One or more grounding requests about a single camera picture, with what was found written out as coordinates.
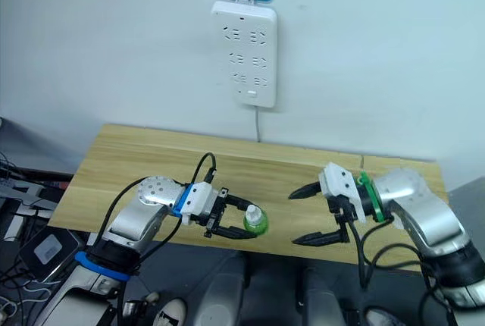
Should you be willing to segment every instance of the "person's foot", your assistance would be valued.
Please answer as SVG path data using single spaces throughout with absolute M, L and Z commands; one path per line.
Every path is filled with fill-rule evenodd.
M 185 302 L 180 299 L 172 299 L 155 316 L 153 326 L 183 326 L 187 314 Z
M 365 321 L 369 326 L 405 326 L 395 315 L 378 306 L 365 310 Z

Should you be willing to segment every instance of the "plastic bottle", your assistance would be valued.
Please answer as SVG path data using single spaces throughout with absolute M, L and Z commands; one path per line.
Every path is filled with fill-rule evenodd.
M 268 216 L 256 205 L 249 205 L 244 215 L 244 227 L 247 231 L 261 235 L 268 230 Z

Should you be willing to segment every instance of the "gray floor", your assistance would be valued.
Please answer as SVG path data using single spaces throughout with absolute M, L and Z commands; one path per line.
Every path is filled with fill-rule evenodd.
M 476 247 L 483 251 L 485 178 L 453 191 L 449 198 L 455 212 L 472 234 Z M 0 247 L 2 263 L 7 264 L 9 256 L 16 253 L 13 245 Z M 324 251 L 325 248 L 315 249 L 315 252 Z M 162 305 L 171 298 L 182 297 L 189 307 L 187 325 L 191 325 L 197 305 L 212 277 L 224 260 L 234 254 L 234 251 L 225 249 L 167 244 L 146 261 L 141 275 L 131 280 L 126 298 L 139 299 L 156 290 L 161 292 Z M 418 274 L 376 271 L 369 290 L 363 292 L 354 265 L 255 253 L 250 253 L 248 257 L 252 279 L 244 294 L 242 326 L 300 325 L 301 316 L 295 308 L 294 289 L 296 276 L 305 266 L 316 267 L 337 297 L 347 299 L 354 307 L 363 310 L 369 305 L 383 306 L 393 310 L 406 324 L 418 324 L 418 303 L 425 291 L 423 279 Z M 15 293 L 9 296 L 16 298 Z M 150 309 L 149 316 L 153 316 L 157 310 L 155 307 Z M 151 324 L 149 319 L 140 324 Z M 426 308 L 426 319 L 428 325 L 446 324 L 444 311 L 432 301 Z

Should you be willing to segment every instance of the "wooden tabletop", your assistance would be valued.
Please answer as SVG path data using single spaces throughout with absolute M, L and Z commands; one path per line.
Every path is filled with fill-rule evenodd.
M 217 175 L 213 186 L 217 189 L 226 187 L 230 193 L 261 206 L 268 214 L 269 230 L 265 235 L 251 240 L 228 240 L 218 236 L 207 239 L 203 237 L 204 228 L 193 224 L 182 226 L 172 239 L 174 243 L 356 263 L 353 242 L 321 248 L 292 244 L 292 240 L 301 235 L 337 229 L 322 195 L 293 201 L 287 199 L 296 188 L 317 181 L 318 173 L 329 161 L 349 169 L 355 176 L 361 170 L 376 177 L 393 168 L 415 168 L 427 180 L 430 188 L 447 201 L 440 168 L 435 163 L 105 125 L 49 224 L 96 232 L 112 200 L 127 184 L 152 175 L 189 182 L 205 152 L 213 152 L 217 156 Z M 204 173 L 202 170 L 199 180 L 202 180 Z M 122 198 L 112 218 L 133 194 L 134 190 Z M 156 239 L 165 237 L 175 223 L 176 218 L 167 218 Z M 355 223 L 361 235 L 375 225 L 370 218 L 367 224 Z M 243 212 L 228 206 L 221 224 L 243 227 Z M 365 250 L 372 256 L 382 246 L 394 242 L 411 243 L 405 231 L 390 226 L 370 237 Z M 383 263 L 409 259 L 413 259 L 411 253 L 397 250 L 385 256 Z

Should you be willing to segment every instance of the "electrical outlet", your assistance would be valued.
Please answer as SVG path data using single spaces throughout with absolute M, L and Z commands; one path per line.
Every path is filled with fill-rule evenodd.
M 219 59 L 236 101 L 272 108 L 276 103 L 276 12 L 242 2 L 215 2 L 211 14 Z

